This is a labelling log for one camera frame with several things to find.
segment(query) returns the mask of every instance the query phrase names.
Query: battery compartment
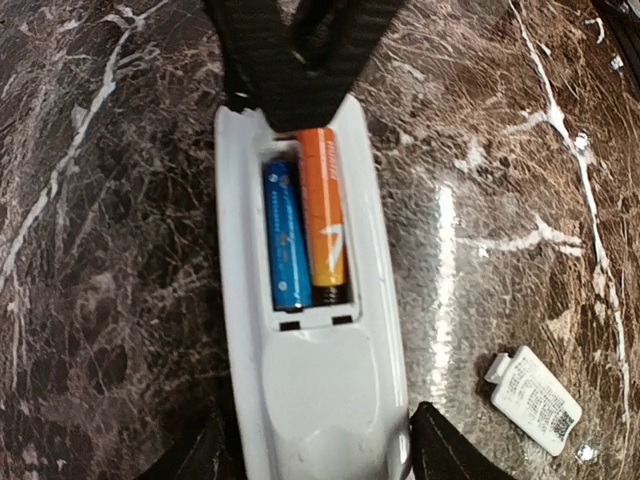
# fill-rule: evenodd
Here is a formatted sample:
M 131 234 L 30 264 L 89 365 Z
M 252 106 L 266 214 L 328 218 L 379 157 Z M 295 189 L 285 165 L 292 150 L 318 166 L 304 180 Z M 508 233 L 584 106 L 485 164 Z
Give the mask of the battery compartment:
M 265 168 L 274 162 L 287 162 L 292 165 L 295 165 L 295 172 L 299 174 L 300 167 L 300 159 L 302 154 L 301 145 L 298 140 L 294 136 L 289 136 L 287 138 L 276 137 L 273 138 L 269 142 L 265 142 L 263 144 L 263 148 L 260 148 L 259 153 L 259 161 L 260 161 L 260 202 L 262 203 L 259 209 L 262 221 L 260 223 L 262 232 L 259 234 L 259 238 L 264 239 L 264 247 L 266 255 L 260 255 L 263 258 L 267 265 L 266 269 L 261 269 L 263 272 L 267 273 L 267 278 L 264 278 L 261 281 L 261 286 L 266 289 L 263 295 L 263 299 L 266 302 L 268 298 L 268 307 L 265 304 L 265 307 L 269 308 L 271 311 L 270 315 L 270 327 L 279 331 L 295 331 L 295 330 L 305 330 L 309 328 L 326 328 L 326 327 L 336 327 L 341 325 L 350 324 L 353 322 L 357 322 L 360 318 L 360 296 L 357 282 L 357 270 L 356 266 L 353 264 L 353 255 L 349 255 L 349 252 L 353 251 L 354 243 L 352 234 L 349 228 L 349 209 L 348 209 L 348 198 L 345 194 L 344 189 L 344 181 L 343 181 L 343 170 L 341 168 L 342 158 L 340 156 L 340 146 L 339 140 L 336 139 L 336 170 L 337 177 L 339 183 L 340 190 L 340 202 L 342 206 L 342 224 L 343 224 L 343 235 L 344 235 L 344 251 L 343 255 L 345 256 L 345 274 L 346 274 L 346 287 L 344 291 L 343 301 L 341 303 L 333 304 L 333 305 L 318 305 L 315 303 L 316 296 L 312 296 L 312 304 L 309 307 L 305 308 L 284 308 L 284 309 L 276 309 L 275 307 L 275 296 L 273 288 L 277 288 L 272 284 L 271 278 L 271 269 L 273 266 L 271 265 L 271 255 L 270 255 L 270 230 L 268 225 L 268 205 L 266 204 L 266 189 L 263 181 L 263 175 Z M 300 179 L 296 179 L 296 182 L 292 182 L 296 188 L 300 188 Z M 300 213 L 300 226 L 303 238 L 304 252 L 307 258 L 307 263 L 309 267 L 309 275 L 311 275 L 311 258 L 308 250 L 308 241 L 307 241 L 307 232 L 306 225 L 304 219 L 304 206 L 303 206 L 303 197 L 302 192 L 297 191 L 297 198 L 299 200 L 299 213 Z

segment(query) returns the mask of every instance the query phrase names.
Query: blue battery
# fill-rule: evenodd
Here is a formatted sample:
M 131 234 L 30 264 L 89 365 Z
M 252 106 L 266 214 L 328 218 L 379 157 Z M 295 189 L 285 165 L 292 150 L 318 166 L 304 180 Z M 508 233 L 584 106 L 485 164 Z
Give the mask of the blue battery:
M 274 161 L 264 167 L 264 191 L 276 310 L 311 305 L 311 278 L 302 231 L 295 164 Z

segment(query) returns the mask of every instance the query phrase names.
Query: orange battery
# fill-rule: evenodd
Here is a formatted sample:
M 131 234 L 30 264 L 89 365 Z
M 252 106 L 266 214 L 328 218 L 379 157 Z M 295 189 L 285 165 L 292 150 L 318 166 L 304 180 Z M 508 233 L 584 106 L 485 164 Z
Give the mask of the orange battery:
M 328 128 L 315 128 L 299 132 L 298 141 L 311 283 L 324 289 L 340 287 L 346 283 L 346 242 L 335 135 Z M 323 303 L 336 303 L 335 294 L 322 296 Z

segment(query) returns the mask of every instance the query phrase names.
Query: brown marble countertop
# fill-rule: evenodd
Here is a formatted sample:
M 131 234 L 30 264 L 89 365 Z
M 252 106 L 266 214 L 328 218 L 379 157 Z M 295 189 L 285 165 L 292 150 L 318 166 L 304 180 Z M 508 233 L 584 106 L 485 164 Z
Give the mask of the brown marble countertop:
M 414 0 L 363 73 L 412 408 L 520 480 L 640 470 L 640 104 L 586 0 Z M 131 479 L 232 412 L 198 0 L 0 0 L 0 478 Z M 557 458 L 487 401 L 529 345 Z

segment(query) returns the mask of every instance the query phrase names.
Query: battery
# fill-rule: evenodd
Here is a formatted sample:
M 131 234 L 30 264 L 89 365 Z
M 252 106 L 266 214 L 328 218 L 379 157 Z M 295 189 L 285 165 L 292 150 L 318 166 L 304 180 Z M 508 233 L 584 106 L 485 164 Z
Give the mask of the battery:
M 275 160 L 263 170 L 271 291 L 276 310 L 295 310 L 312 303 L 309 263 L 295 164 Z
M 347 275 L 335 134 L 329 128 L 303 130 L 298 142 L 314 303 L 342 303 Z

